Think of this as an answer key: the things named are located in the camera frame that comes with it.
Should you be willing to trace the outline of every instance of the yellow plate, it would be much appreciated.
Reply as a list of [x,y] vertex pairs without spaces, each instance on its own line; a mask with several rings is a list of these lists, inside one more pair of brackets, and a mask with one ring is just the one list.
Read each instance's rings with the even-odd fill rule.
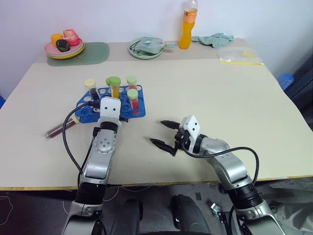
[[51,55],[47,55],[47,56],[50,57],[50,58],[56,59],[56,60],[64,60],[64,59],[69,59],[69,58],[72,58],[72,57],[80,54],[84,49],[85,49],[85,44],[83,45],[83,47],[78,52],[76,52],[76,53],[74,53],[72,55],[68,55],[68,56],[64,56],[64,57],[54,57],[54,56],[51,56]]

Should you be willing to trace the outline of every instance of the dark food item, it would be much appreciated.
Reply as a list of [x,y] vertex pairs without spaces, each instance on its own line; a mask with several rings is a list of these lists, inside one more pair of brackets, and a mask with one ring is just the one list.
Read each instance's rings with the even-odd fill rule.
[[57,49],[61,52],[69,51],[69,44],[64,39],[57,40],[56,45],[57,45]]

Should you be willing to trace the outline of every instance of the bottle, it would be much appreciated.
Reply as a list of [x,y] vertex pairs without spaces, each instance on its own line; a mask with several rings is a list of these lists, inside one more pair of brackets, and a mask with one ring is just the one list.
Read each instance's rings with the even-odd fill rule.
[[88,89],[92,99],[94,101],[100,100],[100,94],[96,87],[96,81],[94,79],[85,80],[85,87]]
[[127,83],[128,83],[128,89],[136,89],[137,90],[137,79],[135,76],[133,75],[129,75],[127,76],[127,79],[126,79]]
[[[127,97],[131,103],[131,107],[133,110],[139,109],[139,101],[138,101],[138,91],[135,89],[129,89],[127,91]],[[133,111],[134,115],[138,115],[139,111]]]
[[111,97],[119,98],[119,85],[121,85],[121,79],[119,77],[109,77],[109,84]]
[[182,22],[182,37],[179,42],[180,49],[188,49],[191,44],[191,30],[195,25],[198,12],[198,4],[196,0],[188,0],[185,7]]

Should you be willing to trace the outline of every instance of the plastic bag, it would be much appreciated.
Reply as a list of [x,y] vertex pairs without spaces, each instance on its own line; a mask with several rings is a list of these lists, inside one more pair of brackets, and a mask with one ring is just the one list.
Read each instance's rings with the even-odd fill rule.
[[143,37],[135,46],[135,50],[158,54],[163,50],[164,42],[160,38]]
[[264,65],[259,55],[249,47],[223,47],[217,53],[221,63]]

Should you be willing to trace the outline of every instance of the gray floor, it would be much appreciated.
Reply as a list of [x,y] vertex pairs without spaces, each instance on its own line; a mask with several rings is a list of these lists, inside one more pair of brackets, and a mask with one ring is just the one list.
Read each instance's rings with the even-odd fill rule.
[[[300,202],[312,201],[312,192],[285,189],[286,186],[278,185],[278,188],[269,186],[260,187],[264,197],[269,201]],[[116,188],[107,190],[105,199],[111,198],[116,193]],[[184,194],[190,196],[200,207],[207,220],[211,233],[224,235],[223,224],[212,215],[209,206],[212,202],[217,203],[223,211],[229,211],[232,204],[227,195],[218,190],[217,184],[176,185],[163,187],[150,187],[141,192],[129,192],[119,189],[117,196],[106,202],[103,209],[103,221],[109,232],[116,212],[130,197],[136,196],[144,206],[143,220],[140,222],[140,233],[156,231],[177,231],[172,222],[169,208],[170,199],[173,195]],[[201,194],[201,200],[196,200],[196,193]],[[7,194],[14,206],[10,217],[5,225],[0,226],[0,235],[59,235],[67,214],[63,210],[63,201],[40,198],[34,196]],[[68,211],[69,201],[65,201],[65,209]],[[8,199],[0,200],[0,224],[3,223],[11,209]],[[312,235],[312,233],[288,229],[290,235]]]

